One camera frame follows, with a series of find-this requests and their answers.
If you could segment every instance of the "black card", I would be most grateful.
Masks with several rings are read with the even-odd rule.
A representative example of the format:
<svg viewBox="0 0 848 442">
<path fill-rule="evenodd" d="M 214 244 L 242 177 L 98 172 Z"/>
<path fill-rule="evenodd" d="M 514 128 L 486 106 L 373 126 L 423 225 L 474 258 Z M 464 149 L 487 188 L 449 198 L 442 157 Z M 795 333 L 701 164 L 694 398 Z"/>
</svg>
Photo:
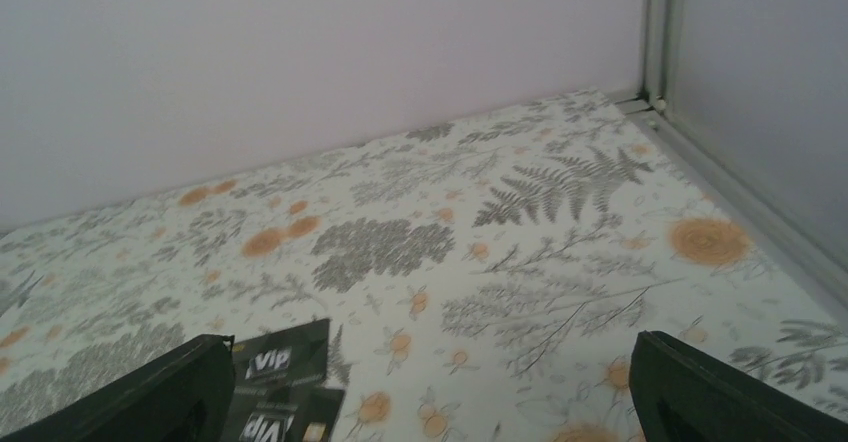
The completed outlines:
<svg viewBox="0 0 848 442">
<path fill-rule="evenodd" d="M 236 385 L 291 387 L 327 377 L 330 319 L 239 342 L 233 346 Z"/>
<path fill-rule="evenodd" d="M 237 388 L 221 442 L 327 442 L 343 400 L 322 387 Z"/>
<path fill-rule="evenodd" d="M 343 390 L 311 389 L 298 405 L 286 442 L 328 442 L 343 401 Z"/>
<path fill-rule="evenodd" d="M 236 387 L 221 442 L 285 442 L 294 423 L 298 401 L 306 400 L 309 388 L 269 391 Z"/>
</svg>

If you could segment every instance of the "orange flower print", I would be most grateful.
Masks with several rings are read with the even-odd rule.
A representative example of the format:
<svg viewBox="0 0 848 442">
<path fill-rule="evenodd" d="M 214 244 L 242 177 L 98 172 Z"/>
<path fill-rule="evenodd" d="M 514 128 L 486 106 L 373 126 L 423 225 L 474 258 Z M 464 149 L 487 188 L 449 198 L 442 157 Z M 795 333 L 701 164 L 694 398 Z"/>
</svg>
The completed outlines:
<svg viewBox="0 0 848 442">
<path fill-rule="evenodd" d="M 460 370 L 470 370 L 475 371 L 480 367 L 477 365 L 468 365 L 468 352 L 464 350 L 457 350 L 451 355 L 450 362 L 444 364 L 444 367 L 450 367 L 451 372 L 450 375 L 453 375 Z"/>
<path fill-rule="evenodd" d="M 677 255 L 698 265 L 721 267 L 744 259 L 751 241 L 729 220 L 692 218 L 674 224 L 669 240 Z"/>
<path fill-rule="evenodd" d="M 44 340 L 46 340 L 47 342 L 50 342 L 51 340 L 56 339 L 56 337 L 59 337 L 59 334 L 61 334 L 61 333 L 62 333 L 62 326 L 61 325 L 54 325 L 53 327 L 50 327 L 49 331 L 47 331 L 47 336 L 44 337 Z"/>
<path fill-rule="evenodd" d="M 489 246 L 483 242 L 475 242 L 468 246 L 468 253 L 463 259 L 475 259 L 480 262 L 489 258 Z"/>
<path fill-rule="evenodd" d="M 680 333 L 677 334 L 677 337 L 680 340 L 689 342 L 690 344 L 703 344 L 707 340 L 709 333 L 707 333 L 707 331 L 703 328 L 698 327 L 701 319 L 703 319 L 703 317 L 695 319 L 695 321 L 689 325 L 689 328 L 680 331 Z"/>
<path fill-rule="evenodd" d="M 209 327 L 211 327 L 213 330 L 221 330 L 221 329 L 224 328 L 224 322 L 225 322 L 224 318 L 218 316 L 218 317 L 215 317 L 215 319 L 212 320 L 212 322 L 209 322 Z"/>
<path fill-rule="evenodd" d="M 655 237 L 646 237 L 646 231 L 639 232 L 637 235 L 633 237 L 625 237 L 622 234 L 618 234 L 616 238 L 612 240 L 613 243 L 617 243 L 622 249 L 627 250 L 642 250 L 645 247 L 651 245 L 651 242 L 656 240 Z"/>
<path fill-rule="evenodd" d="M 29 332 L 28 325 L 25 325 L 20 329 L 9 332 L 9 335 L 4 337 L 3 340 L 0 340 L 0 349 L 5 349 L 17 344 L 18 341 L 20 341 L 26 336 L 27 332 Z"/>
<path fill-rule="evenodd" d="M 453 209 L 449 207 L 445 207 L 443 209 L 439 209 L 433 213 L 436 218 L 446 224 L 453 223 Z"/>
<path fill-rule="evenodd" d="M 291 207 L 289 207 L 289 213 L 294 215 L 294 214 L 303 212 L 308 205 L 309 205 L 309 202 L 307 202 L 305 200 L 295 202 L 291 205 Z"/>
<path fill-rule="evenodd" d="M 180 198 L 179 205 L 180 207 L 188 207 L 190 205 L 194 205 L 209 196 L 209 193 L 210 192 L 208 187 L 198 187 L 196 189 L 192 189 L 186 192 L 185 195 Z"/>
<path fill-rule="evenodd" d="M 385 422 L 392 411 L 392 399 L 385 392 L 374 392 L 368 397 L 361 397 L 359 409 L 346 417 L 355 417 L 356 423 L 347 434 L 347 439 L 352 439 L 363 427 L 375 426 Z"/>
<path fill-rule="evenodd" d="M 286 231 L 277 227 L 265 229 L 244 244 L 241 254 L 245 257 L 263 257 L 276 250 L 287 238 Z"/>
<path fill-rule="evenodd" d="M 392 371 L 399 369 L 401 364 L 409 358 L 412 337 L 404 333 L 403 329 L 392 332 L 391 329 L 386 327 L 383 329 L 383 333 L 386 336 L 383 347 L 375 350 L 374 353 L 378 355 L 391 355 L 389 367 L 386 370 L 386 375 L 389 375 Z"/>
<path fill-rule="evenodd" d="M 203 283 L 205 283 L 207 285 L 208 284 L 214 284 L 220 278 L 221 278 L 221 271 L 220 270 L 210 270 L 209 272 L 206 272 L 206 275 L 203 276 Z"/>
<path fill-rule="evenodd" d="M 648 144 L 633 144 L 630 146 L 630 151 L 636 155 L 648 155 L 654 151 Z"/>
<path fill-rule="evenodd" d="M 304 217 L 288 226 L 286 233 L 291 237 L 303 237 L 318 228 L 320 223 L 320 217 Z"/>
<path fill-rule="evenodd" d="M 563 427 L 551 442 L 618 442 L 618 435 L 595 424 L 575 424 Z"/>
<path fill-rule="evenodd" d="M 233 187 L 236 186 L 236 183 L 237 182 L 235 181 L 235 179 L 230 179 L 226 182 L 221 182 L 220 184 L 216 185 L 215 187 L 212 187 L 211 192 L 213 194 L 223 194 L 223 193 L 229 192 L 229 191 L 233 190 Z"/>
<path fill-rule="evenodd" d="M 465 440 L 466 435 L 453 427 L 454 412 L 460 407 L 459 402 L 453 402 L 437 408 L 436 394 L 432 387 L 419 399 L 418 418 L 421 419 L 421 431 L 428 439 L 439 439 L 441 442 L 450 440 Z"/>
<path fill-rule="evenodd" d="M 602 384 L 611 387 L 617 394 L 630 392 L 630 363 L 624 357 L 616 358 L 606 366 Z"/>
<path fill-rule="evenodd" d="M 427 303 L 430 301 L 430 296 L 426 292 L 427 286 L 422 285 L 418 290 L 408 287 L 407 290 L 409 290 L 409 298 L 401 300 L 398 304 L 409 304 L 409 318 L 418 320 L 418 314 L 424 312 Z"/>
</svg>

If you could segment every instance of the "fern print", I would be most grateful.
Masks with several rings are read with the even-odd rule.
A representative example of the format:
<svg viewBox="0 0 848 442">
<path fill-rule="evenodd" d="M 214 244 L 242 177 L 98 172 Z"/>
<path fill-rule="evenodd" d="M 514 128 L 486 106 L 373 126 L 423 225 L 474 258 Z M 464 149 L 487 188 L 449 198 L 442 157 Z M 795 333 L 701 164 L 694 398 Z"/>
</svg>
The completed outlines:
<svg viewBox="0 0 848 442">
<path fill-rule="evenodd" d="M 327 353 L 327 372 L 347 387 L 350 385 L 350 369 L 353 364 L 348 362 L 342 353 L 342 329 L 344 325 L 339 326 L 336 336 L 330 342 Z"/>
<path fill-rule="evenodd" d="M 548 157 L 565 168 L 514 166 L 519 177 L 501 177 L 508 189 L 490 189 L 496 201 L 486 201 L 477 213 L 475 227 L 506 222 L 521 224 L 522 214 L 539 223 L 540 214 L 556 222 L 560 207 L 568 201 L 571 218 L 580 220 L 583 209 L 591 199 L 601 214 L 609 213 L 612 194 L 627 182 L 642 185 L 638 172 L 653 172 L 644 162 L 630 158 L 621 148 L 613 159 L 599 149 L 589 146 L 594 160 L 578 157 Z"/>
<path fill-rule="evenodd" d="M 812 320 L 784 320 L 782 325 L 785 335 L 775 342 L 781 348 L 793 346 L 789 353 L 740 347 L 730 354 L 731 362 L 764 382 L 793 384 L 796 390 L 823 382 L 829 371 L 848 372 L 848 357 L 843 355 L 848 335 L 837 325 Z"/>
<path fill-rule="evenodd" d="M 413 130 L 406 134 L 407 139 L 418 139 L 421 142 L 430 142 L 431 140 L 447 137 L 453 129 L 453 124 L 434 125 L 423 129 Z"/>
<path fill-rule="evenodd" d="M 813 405 L 842 420 L 848 420 L 848 389 L 839 385 L 831 385 L 828 390 L 830 398 L 816 396 Z"/>
<path fill-rule="evenodd" d="M 429 156 L 424 161 L 409 157 L 387 160 L 379 177 L 353 185 L 351 193 L 356 205 L 362 206 L 398 200 L 422 185 L 444 183 L 451 177 L 477 180 L 500 162 L 500 149 L 478 151 L 473 147 L 459 147 Z"/>
<path fill-rule="evenodd" d="M 277 281 L 271 274 L 262 274 L 259 280 L 231 280 L 227 285 L 210 285 L 202 294 L 204 301 L 226 294 L 229 300 L 242 300 L 249 296 L 248 304 L 270 303 L 271 309 L 283 308 L 289 304 L 303 305 L 315 302 L 324 312 L 329 310 L 327 303 L 313 295 L 299 277 L 287 274 L 282 281 Z"/>
<path fill-rule="evenodd" d="M 459 144 L 473 144 L 475 142 L 487 142 L 502 136 L 526 134 L 539 128 L 539 124 L 550 120 L 547 115 L 527 115 L 518 120 L 507 120 L 492 124 L 488 130 L 471 132 L 459 141 Z"/>
<path fill-rule="evenodd" d="M 569 339 L 632 330 L 651 320 L 656 305 L 649 301 L 649 293 L 686 279 L 664 277 L 655 262 L 631 255 L 593 251 L 579 256 L 567 252 L 594 246 L 604 237 L 603 227 L 596 229 L 571 231 L 561 244 L 543 239 L 542 247 L 527 257 L 518 255 L 518 248 L 513 247 L 484 271 L 503 274 L 505 281 L 482 284 L 476 293 L 442 304 L 442 330 L 474 339 L 488 333 L 502 349 L 501 364 L 511 376 L 532 379 L 544 376 Z M 540 267 L 548 262 L 554 262 L 560 270 L 582 267 L 583 274 L 549 273 Z M 619 290 L 603 283 L 616 277 L 643 283 Z"/>
</svg>

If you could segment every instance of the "floor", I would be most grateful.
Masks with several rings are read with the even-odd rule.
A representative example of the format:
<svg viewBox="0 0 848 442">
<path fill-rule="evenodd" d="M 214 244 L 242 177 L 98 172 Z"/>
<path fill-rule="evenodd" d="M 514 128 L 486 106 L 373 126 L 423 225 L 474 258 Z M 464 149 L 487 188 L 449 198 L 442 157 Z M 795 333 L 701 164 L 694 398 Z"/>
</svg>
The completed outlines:
<svg viewBox="0 0 848 442">
<path fill-rule="evenodd" d="M 333 440 L 644 440 L 640 330 L 848 417 L 848 336 L 592 90 L 19 229 L 0 290 L 0 433 L 323 317 Z"/>
</svg>

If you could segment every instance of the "card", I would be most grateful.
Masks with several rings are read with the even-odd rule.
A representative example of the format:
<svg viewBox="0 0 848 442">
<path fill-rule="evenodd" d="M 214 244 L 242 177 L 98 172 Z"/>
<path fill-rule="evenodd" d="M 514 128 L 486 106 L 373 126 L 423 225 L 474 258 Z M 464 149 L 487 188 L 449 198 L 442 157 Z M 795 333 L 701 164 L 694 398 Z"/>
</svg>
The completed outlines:
<svg viewBox="0 0 848 442">
<path fill-rule="evenodd" d="M 327 442 L 343 400 L 323 387 L 236 390 L 221 442 Z"/>
<path fill-rule="evenodd" d="M 330 319 L 262 335 L 233 346 L 236 385 L 266 388 L 320 384 L 327 378 Z"/>
</svg>

